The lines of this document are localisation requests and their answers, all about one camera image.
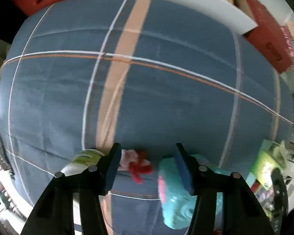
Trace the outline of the light green sponge pack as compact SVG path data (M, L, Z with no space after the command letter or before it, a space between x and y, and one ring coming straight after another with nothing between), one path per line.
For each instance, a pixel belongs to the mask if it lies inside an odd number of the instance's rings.
M264 139L250 172L265 190L268 190L272 186L272 172L275 169L279 169L283 173L287 167L286 161L287 149L285 147L285 141L277 143Z

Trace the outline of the red pink pipe cleaner toy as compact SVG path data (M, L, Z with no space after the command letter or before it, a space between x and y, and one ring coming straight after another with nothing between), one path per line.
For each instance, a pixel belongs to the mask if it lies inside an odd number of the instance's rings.
M127 171L137 184L142 184L141 175L152 174L153 167L146 159L146 152L135 150L122 150L118 171Z

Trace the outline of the white cap plastic bottle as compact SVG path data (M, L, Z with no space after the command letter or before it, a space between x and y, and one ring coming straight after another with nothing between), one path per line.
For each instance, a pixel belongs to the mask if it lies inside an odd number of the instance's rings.
M97 165L99 160L104 157L105 154L99 150L87 149L82 150L76 155L73 160L61 169L61 172L65 176L72 176L82 173L85 169L93 165Z

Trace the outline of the teal plastic toy case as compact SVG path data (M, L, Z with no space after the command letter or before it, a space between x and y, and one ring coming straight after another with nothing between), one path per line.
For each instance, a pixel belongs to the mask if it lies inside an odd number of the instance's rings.
M217 174L229 176L231 172L218 168L199 154L192 154L200 165L206 165ZM197 196L184 188L174 158L164 158L159 163L158 194L161 200L164 224L174 230L188 228L194 213ZM215 230L222 226L222 193L217 193Z

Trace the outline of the blue plaid tablecloth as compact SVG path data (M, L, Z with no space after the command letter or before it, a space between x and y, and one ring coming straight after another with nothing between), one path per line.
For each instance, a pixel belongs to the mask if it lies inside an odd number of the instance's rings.
M157 164L176 143L247 175L288 141L292 94L243 37L164 0L66 0L29 17L1 68L0 134L29 204L82 149Z

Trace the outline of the red cardboard box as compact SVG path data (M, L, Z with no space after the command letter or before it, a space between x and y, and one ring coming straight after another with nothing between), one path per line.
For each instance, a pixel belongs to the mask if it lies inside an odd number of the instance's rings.
M235 0L235 4L257 23L244 37L278 73L285 72L293 61L281 26L258 0Z

